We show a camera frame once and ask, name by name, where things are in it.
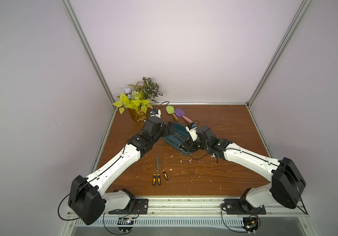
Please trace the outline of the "teal plastic storage box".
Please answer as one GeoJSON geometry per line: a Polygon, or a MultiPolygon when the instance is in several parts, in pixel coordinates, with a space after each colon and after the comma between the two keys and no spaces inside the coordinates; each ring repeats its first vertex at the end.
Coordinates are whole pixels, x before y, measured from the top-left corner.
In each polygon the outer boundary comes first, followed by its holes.
{"type": "Polygon", "coordinates": [[[190,155],[191,153],[196,152],[196,146],[193,143],[189,132],[179,123],[174,123],[174,134],[164,137],[164,140],[167,144],[184,155],[190,155]]]}

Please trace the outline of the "file tool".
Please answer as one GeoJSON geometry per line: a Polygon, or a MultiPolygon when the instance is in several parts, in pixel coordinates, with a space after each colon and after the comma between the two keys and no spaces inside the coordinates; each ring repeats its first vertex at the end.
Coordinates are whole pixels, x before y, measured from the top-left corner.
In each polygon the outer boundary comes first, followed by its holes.
{"type": "Polygon", "coordinates": [[[161,185],[161,175],[159,173],[159,158],[156,158],[156,182],[157,185],[160,186],[161,185]]]}
{"type": "Polygon", "coordinates": [[[153,186],[157,185],[157,182],[156,182],[156,164],[155,164],[155,173],[153,174],[153,182],[152,182],[152,185],[153,185],[153,186]]]}
{"type": "Polygon", "coordinates": [[[161,160],[160,160],[159,157],[158,157],[158,163],[159,163],[159,167],[162,169],[162,172],[164,174],[164,177],[165,177],[166,181],[169,180],[169,176],[168,176],[165,168],[163,167],[162,162],[161,162],[161,160]]]}

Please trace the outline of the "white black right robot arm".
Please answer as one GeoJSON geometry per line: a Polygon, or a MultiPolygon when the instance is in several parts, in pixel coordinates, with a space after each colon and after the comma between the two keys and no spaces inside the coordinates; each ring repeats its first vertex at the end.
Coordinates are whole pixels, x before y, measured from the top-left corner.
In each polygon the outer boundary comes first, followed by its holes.
{"type": "Polygon", "coordinates": [[[216,159],[239,164],[264,177],[268,184],[248,188],[240,197],[238,210],[258,214],[262,206],[279,203],[289,209],[296,209],[303,203],[301,197],[306,182],[293,160],[284,157],[279,160],[247,150],[227,139],[218,139],[207,127],[197,128],[195,124],[186,127],[191,139],[190,151],[200,149],[216,159]]]}

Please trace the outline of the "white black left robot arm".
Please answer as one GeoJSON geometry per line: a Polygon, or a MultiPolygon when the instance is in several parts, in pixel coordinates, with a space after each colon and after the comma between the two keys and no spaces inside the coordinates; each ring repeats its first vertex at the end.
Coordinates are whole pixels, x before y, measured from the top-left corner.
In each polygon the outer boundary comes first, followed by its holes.
{"type": "Polygon", "coordinates": [[[143,129],[128,139],[122,150],[87,177],[77,176],[71,184],[68,206],[86,224],[93,224],[103,213],[127,212],[135,207],[135,195],[126,189],[107,192],[110,185],[132,164],[152,150],[162,137],[174,134],[174,123],[163,123],[150,116],[143,129]]]}

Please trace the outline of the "artificial green leafy plant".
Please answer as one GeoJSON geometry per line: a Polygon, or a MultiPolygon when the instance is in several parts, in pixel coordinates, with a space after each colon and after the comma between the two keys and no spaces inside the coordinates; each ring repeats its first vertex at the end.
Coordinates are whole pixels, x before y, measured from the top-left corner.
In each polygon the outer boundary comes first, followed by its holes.
{"type": "Polygon", "coordinates": [[[163,96],[159,85],[151,78],[143,77],[136,84],[128,85],[117,97],[113,106],[119,110],[120,114],[123,114],[126,109],[147,114],[148,108],[152,108],[151,103],[158,103],[156,99],[158,96],[163,96]]]}

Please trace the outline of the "right small circuit board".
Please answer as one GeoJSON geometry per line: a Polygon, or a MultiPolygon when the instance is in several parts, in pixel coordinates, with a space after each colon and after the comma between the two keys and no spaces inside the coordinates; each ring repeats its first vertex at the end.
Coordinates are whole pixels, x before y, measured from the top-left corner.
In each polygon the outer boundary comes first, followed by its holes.
{"type": "Polygon", "coordinates": [[[256,234],[256,231],[259,229],[259,227],[260,219],[256,215],[243,218],[242,228],[245,229],[248,234],[256,234]]]}

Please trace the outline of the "small circuit board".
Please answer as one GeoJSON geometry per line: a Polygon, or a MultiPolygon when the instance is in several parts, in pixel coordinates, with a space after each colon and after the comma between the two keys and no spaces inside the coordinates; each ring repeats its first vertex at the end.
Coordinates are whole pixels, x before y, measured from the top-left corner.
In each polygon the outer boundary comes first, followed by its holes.
{"type": "Polygon", "coordinates": [[[242,228],[245,229],[248,234],[256,234],[256,231],[259,229],[259,227],[260,219],[256,215],[243,218],[242,228]]]}
{"type": "Polygon", "coordinates": [[[118,219],[117,228],[121,235],[131,232],[135,224],[135,219],[132,217],[121,217],[118,219]]]}

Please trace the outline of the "left small circuit board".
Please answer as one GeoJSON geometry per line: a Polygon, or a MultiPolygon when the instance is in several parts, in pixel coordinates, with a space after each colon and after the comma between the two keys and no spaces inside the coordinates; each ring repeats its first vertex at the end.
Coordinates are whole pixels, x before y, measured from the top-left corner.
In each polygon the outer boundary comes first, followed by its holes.
{"type": "Polygon", "coordinates": [[[121,217],[118,219],[117,228],[121,235],[131,232],[135,224],[135,219],[132,217],[121,217]]]}

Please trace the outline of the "aluminium mounting rail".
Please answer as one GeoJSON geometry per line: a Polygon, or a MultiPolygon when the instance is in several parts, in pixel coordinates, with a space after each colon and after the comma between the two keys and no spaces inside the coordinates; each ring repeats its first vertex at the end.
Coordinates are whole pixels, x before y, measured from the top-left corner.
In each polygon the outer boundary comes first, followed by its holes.
{"type": "MultiPolygon", "coordinates": [[[[90,206],[89,210],[75,210],[74,201],[69,201],[68,206],[71,211],[69,215],[75,215],[78,219],[83,221],[90,219],[91,222],[97,220],[103,213],[108,214],[109,211],[116,209],[124,209],[130,200],[137,199],[137,197],[130,197],[125,192],[107,193],[106,199],[102,198],[96,201],[94,206],[90,206]]],[[[148,198],[149,206],[147,214],[159,211],[207,211],[221,208],[221,204],[226,198],[211,198],[211,197],[154,197],[148,198]]],[[[268,204],[262,205],[268,213],[268,204]]]]}

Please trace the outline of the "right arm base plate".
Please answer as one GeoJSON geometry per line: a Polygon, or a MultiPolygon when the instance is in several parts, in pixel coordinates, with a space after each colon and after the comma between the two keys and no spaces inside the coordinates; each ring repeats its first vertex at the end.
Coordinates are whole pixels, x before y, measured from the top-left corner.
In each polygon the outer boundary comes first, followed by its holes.
{"type": "Polygon", "coordinates": [[[267,214],[264,206],[253,207],[245,200],[224,199],[221,208],[229,215],[265,215],[267,214]]]}

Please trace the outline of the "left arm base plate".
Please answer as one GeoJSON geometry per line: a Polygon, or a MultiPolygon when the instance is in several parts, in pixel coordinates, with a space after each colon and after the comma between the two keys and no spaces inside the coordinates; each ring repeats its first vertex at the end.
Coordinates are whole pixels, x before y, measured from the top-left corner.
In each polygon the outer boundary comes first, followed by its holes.
{"type": "Polygon", "coordinates": [[[116,209],[109,211],[108,214],[119,214],[119,215],[128,215],[128,214],[147,214],[149,206],[149,199],[137,198],[129,201],[127,206],[124,209],[116,209]]]}

